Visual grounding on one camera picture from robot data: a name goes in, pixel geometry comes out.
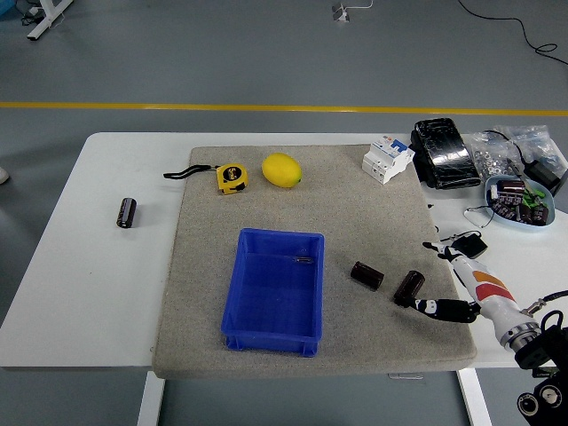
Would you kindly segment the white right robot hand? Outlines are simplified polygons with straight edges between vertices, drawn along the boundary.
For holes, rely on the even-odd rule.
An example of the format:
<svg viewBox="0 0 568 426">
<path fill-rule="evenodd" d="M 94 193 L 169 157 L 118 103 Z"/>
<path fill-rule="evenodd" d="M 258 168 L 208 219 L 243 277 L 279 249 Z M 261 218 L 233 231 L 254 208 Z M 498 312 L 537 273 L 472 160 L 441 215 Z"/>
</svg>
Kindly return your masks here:
<svg viewBox="0 0 568 426">
<path fill-rule="evenodd" d="M 439 258 L 450 263 L 455 276 L 467 289 L 472 300 L 419 299 L 416 295 L 424 277 L 417 271 L 411 271 L 393 297 L 395 304 L 413 308 L 434 320 L 447 322 L 472 323 L 478 315 L 482 315 L 493 323 L 500 345 L 513 351 L 540 333 L 538 323 L 530 315 L 521 312 L 507 287 L 484 265 L 442 243 L 425 241 L 423 246 L 435 250 Z"/>
</svg>

